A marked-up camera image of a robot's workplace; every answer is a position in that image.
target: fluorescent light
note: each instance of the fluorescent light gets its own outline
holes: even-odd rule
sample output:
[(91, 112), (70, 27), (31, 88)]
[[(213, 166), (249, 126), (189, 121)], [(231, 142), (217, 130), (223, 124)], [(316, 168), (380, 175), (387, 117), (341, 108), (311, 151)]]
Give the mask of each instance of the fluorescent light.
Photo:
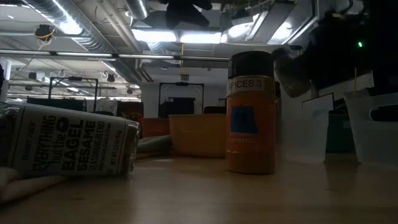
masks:
[(301, 29), (298, 33), (294, 34), (294, 36), (287, 42), (288, 44), (293, 44), (293, 42), (300, 37), (306, 30), (308, 30), (314, 23), (316, 23), (316, 21), (318, 21), (318, 16), (315, 16), (314, 18), (312, 18), (310, 20), (310, 22), (308, 22), (307, 25), (305, 25), (305, 27), (303, 27), (303, 29)]
[(251, 26), (250, 33), (246, 37), (246, 41), (253, 40), (254, 36), (257, 34), (257, 31), (260, 29), (260, 26), (264, 22), (264, 19), (268, 15), (268, 11), (264, 11), (260, 14), (253, 16), (253, 25)]
[(232, 26), (229, 31), (228, 34), (232, 37), (232, 38), (237, 38), (239, 36), (242, 36), (243, 34), (249, 32), (251, 26), (253, 25), (252, 22), (247, 22), (244, 24), (239, 24), (236, 26)]
[(74, 87), (70, 87), (70, 88), (67, 88), (67, 89), (70, 90), (70, 91), (79, 92), (79, 90), (74, 88)]
[(145, 42), (175, 42), (177, 37), (168, 30), (131, 30), (137, 40)]
[(228, 41), (228, 36), (226, 34), (223, 34), (221, 36), (221, 43), (227, 43), (227, 41)]
[(0, 50), (0, 54), (51, 55), (50, 52), (38, 50)]
[(112, 57), (112, 54), (58, 52), (59, 56)]
[(18, 7), (17, 5), (13, 5), (13, 4), (0, 4), (0, 6)]
[(191, 44), (219, 44), (221, 42), (221, 33), (190, 32), (183, 34), (180, 41)]
[(292, 33), (292, 25), (289, 22), (284, 22), (276, 30), (275, 34), (271, 37), (271, 39), (283, 40), (285, 38), (288, 38), (291, 33)]

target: ceiling light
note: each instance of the ceiling light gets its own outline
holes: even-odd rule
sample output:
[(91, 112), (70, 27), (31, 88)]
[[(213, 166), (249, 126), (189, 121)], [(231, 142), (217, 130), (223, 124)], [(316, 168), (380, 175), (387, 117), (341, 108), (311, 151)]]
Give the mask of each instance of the ceiling light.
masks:
[(289, 22), (284, 22), (280, 27), (276, 30), (275, 34), (271, 37), (271, 40), (283, 40), (290, 36), (292, 33), (292, 25)]
[(17, 5), (14, 4), (0, 4), (0, 6), (18, 7)]
[(51, 55), (50, 52), (46, 51), (36, 51), (36, 50), (6, 50), (1, 49), (2, 54), (24, 54), (24, 55)]
[(227, 43), (227, 41), (228, 41), (228, 36), (226, 34), (223, 34), (221, 36), (221, 43)]
[(112, 54), (58, 52), (59, 56), (112, 57)]
[(249, 32), (249, 30), (250, 30), (252, 25), (253, 25), (252, 22), (247, 22), (247, 23), (244, 23), (244, 24), (239, 24), (239, 25), (236, 25), (236, 26), (232, 26), (229, 29), (228, 34), (232, 38), (237, 38), (237, 37), (242, 36), (243, 34)]
[(180, 41), (191, 44), (219, 44), (221, 33), (190, 32), (183, 34)]
[(166, 30), (137, 30), (133, 29), (132, 33), (137, 40), (145, 42), (175, 42), (177, 37), (173, 31)]
[(70, 90), (70, 91), (79, 92), (79, 90), (74, 88), (74, 87), (70, 87), (70, 88), (67, 88), (67, 89)]

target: ceiling duct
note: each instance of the ceiling duct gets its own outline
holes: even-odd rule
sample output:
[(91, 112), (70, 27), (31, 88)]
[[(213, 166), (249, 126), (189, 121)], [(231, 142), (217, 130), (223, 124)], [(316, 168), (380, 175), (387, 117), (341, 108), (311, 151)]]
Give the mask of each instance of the ceiling duct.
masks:
[[(87, 51), (93, 53), (113, 53), (116, 51), (71, 0), (23, 1), (65, 34), (90, 36), (90, 38), (72, 38)], [(142, 81), (141, 77), (134, 73), (121, 59), (104, 61), (103, 63), (127, 82), (138, 83)]]
[(149, 15), (149, 6), (147, 0), (124, 0), (129, 9), (130, 15), (134, 19), (145, 19)]

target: metal pipe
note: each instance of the metal pipe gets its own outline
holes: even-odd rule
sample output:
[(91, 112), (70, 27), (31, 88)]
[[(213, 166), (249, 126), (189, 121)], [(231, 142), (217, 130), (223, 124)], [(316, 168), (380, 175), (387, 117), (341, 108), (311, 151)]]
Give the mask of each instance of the metal pipe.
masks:
[[(36, 50), (8, 50), (0, 49), (0, 54), (10, 55), (13, 57), (26, 57), (33, 56), (36, 57), (58, 57), (63, 58), (87, 58), (84, 54), (79, 54), (75, 52), (51, 52), (51, 51), (36, 51)], [(207, 56), (192, 56), (192, 55), (148, 55), (148, 54), (102, 54), (102, 53), (91, 53), (91, 58), (139, 58), (139, 59), (161, 59), (161, 60), (199, 60), (199, 61), (209, 61), (209, 62), (228, 62), (228, 57), (207, 57)]]
[(149, 5), (147, 0), (124, 0), (134, 19), (145, 19), (149, 15)]
[[(14, 32), (14, 31), (5, 31), (5, 30), (0, 30), (0, 36), (30, 36), (30, 35), (35, 35), (33, 32)], [(86, 38), (89, 39), (91, 38), (90, 36), (87, 35), (80, 35), (80, 34), (54, 34), (53, 35), (56, 38)]]
[[(48, 88), (50, 85), (41, 85), (41, 84), (25, 84), (25, 83), (10, 83), (9, 86), (31, 86), (31, 87), (39, 87), (39, 88)], [(68, 86), (53, 86), (52, 88), (82, 88), (82, 89), (93, 89), (93, 86), (79, 86), (79, 85), (68, 85)], [(116, 90), (114, 86), (99, 86), (98, 89), (101, 90)]]
[(116, 12), (115, 8), (113, 7), (113, 5), (111, 3), (109, 3), (108, 0), (97, 0), (97, 1), (102, 1), (104, 3), (104, 5), (106, 6), (107, 9), (109, 9), (110, 13), (112, 14), (112, 16), (116, 19), (116, 21), (119, 23), (120, 27), (122, 28), (122, 30), (124, 31), (124, 33), (127, 35), (128, 39), (131, 41), (131, 43), (135, 46), (135, 51), (133, 51), (134, 53), (141, 53), (141, 47), (139, 45), (139, 42), (137, 41), (137, 39), (134, 37), (134, 35), (132, 34), (131, 28), (128, 29), (125, 25), (124, 25), (124, 20), (122, 20), (118, 14), (118, 12)]
[(148, 79), (148, 77), (146, 77), (146, 75), (144, 75), (144, 74), (142, 73), (142, 70), (141, 70), (141, 69), (136, 69), (136, 71), (137, 71), (138, 74), (139, 74), (140, 76), (142, 76), (147, 82), (150, 82), (150, 80)]
[(148, 72), (145, 69), (142, 69), (142, 72), (143, 72), (143, 74), (145, 74), (149, 78), (150, 82), (154, 82), (152, 77), (148, 74)]

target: clear plastic container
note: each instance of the clear plastic container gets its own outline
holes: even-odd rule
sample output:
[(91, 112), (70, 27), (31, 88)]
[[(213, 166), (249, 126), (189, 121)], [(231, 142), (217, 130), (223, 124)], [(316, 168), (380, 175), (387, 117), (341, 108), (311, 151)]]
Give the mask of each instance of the clear plastic container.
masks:
[(294, 162), (322, 163), (328, 134), (328, 111), (282, 119), (281, 153)]
[(374, 121), (370, 115), (379, 106), (398, 105), (398, 93), (360, 99), (345, 95), (358, 161), (398, 166), (398, 123)]
[(35, 176), (128, 174), (139, 130), (112, 116), (0, 103), (0, 165)]

